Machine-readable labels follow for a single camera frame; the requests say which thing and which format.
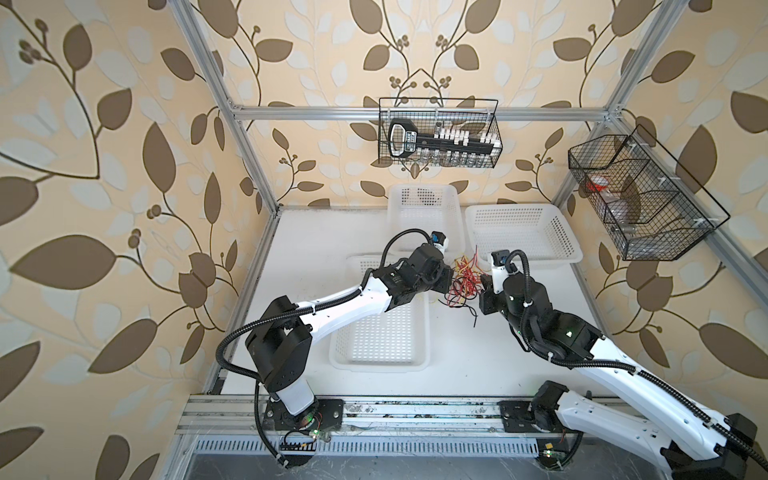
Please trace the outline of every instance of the wallpaper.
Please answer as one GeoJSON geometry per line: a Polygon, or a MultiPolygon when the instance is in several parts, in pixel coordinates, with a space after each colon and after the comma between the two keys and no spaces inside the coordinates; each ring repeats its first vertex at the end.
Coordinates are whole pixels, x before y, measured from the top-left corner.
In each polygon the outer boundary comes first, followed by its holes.
{"type": "Polygon", "coordinates": [[[0,1],[2,478],[159,471],[266,223],[157,6],[0,1]]]}
{"type": "Polygon", "coordinates": [[[230,96],[362,106],[364,97],[605,104],[654,0],[192,0],[230,96]]]}
{"type": "Polygon", "coordinates": [[[378,158],[371,123],[318,123],[247,125],[280,204],[385,206],[389,188],[409,182],[451,184],[464,205],[549,202],[568,174],[568,148],[588,133],[584,122],[501,122],[504,149],[495,168],[443,168],[378,158]]]}
{"type": "MultiPolygon", "coordinates": [[[[625,111],[725,205],[733,218],[723,228],[764,266],[766,20],[759,0],[691,2],[625,111]]],[[[766,313],[705,243],[675,262],[621,261],[585,195],[574,194],[566,211],[614,341],[696,400],[752,419],[765,445],[766,313]]]]}

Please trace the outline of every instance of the work surface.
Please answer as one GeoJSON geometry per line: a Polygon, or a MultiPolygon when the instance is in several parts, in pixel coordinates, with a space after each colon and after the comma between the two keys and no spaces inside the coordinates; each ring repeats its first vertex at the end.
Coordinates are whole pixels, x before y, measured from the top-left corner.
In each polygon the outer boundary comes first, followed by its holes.
{"type": "MultiPolygon", "coordinates": [[[[287,210],[248,312],[258,319],[269,303],[287,295],[314,300],[352,286],[346,259],[381,253],[392,234],[385,210],[287,210]]],[[[467,250],[474,252],[474,245],[467,250]]],[[[531,267],[553,306],[595,324],[569,264],[531,267]]],[[[418,372],[368,373],[337,369],[329,361],[330,336],[312,345],[305,376],[316,395],[350,396],[533,396],[545,380],[596,396],[615,396],[578,372],[554,366],[520,349],[500,313],[480,314],[473,328],[468,309],[452,309],[429,297],[431,359],[418,372]]],[[[477,306],[477,300],[470,302],[477,306]]],[[[239,338],[233,363],[255,369],[239,338]]],[[[221,393],[253,395],[254,380],[229,372],[221,393]]]]}

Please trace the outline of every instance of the wire mesh basket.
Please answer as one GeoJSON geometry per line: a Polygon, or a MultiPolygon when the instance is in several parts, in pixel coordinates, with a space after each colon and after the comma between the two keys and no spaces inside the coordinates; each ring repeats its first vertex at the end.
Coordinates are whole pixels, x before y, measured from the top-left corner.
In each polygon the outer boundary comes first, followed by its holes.
{"type": "Polygon", "coordinates": [[[475,98],[380,98],[379,158],[493,168],[504,148],[497,106],[497,100],[475,98]]]}
{"type": "Polygon", "coordinates": [[[642,125],[631,135],[604,135],[568,151],[568,168],[623,260],[677,260],[730,215],[642,125]],[[674,162],[668,174],[649,153],[674,162]],[[706,200],[712,207],[699,207],[706,200]]]}

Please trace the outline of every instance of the perforated basket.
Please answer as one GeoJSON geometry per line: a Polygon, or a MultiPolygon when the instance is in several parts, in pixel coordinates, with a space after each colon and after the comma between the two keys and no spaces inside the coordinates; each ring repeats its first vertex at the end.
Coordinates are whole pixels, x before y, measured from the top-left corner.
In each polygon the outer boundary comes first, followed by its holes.
{"type": "MultiPolygon", "coordinates": [[[[359,282],[381,255],[347,259],[349,280],[359,282]]],[[[388,263],[396,260],[388,257],[388,263]]],[[[415,372],[429,364],[429,304],[425,293],[407,305],[360,319],[331,334],[330,362],[356,372],[415,372]]]]}
{"type": "Polygon", "coordinates": [[[469,241],[482,265],[496,250],[523,250],[532,263],[581,261],[581,248],[562,212],[550,204],[474,205],[465,213],[469,241]]]}
{"type": "MultiPolygon", "coordinates": [[[[462,211],[453,185],[392,185],[386,214],[391,235],[409,228],[420,228],[426,233],[443,232],[448,238],[445,258],[450,261],[464,253],[462,211]]],[[[398,239],[391,251],[409,255],[424,242],[424,237],[410,233],[398,239]]]]}

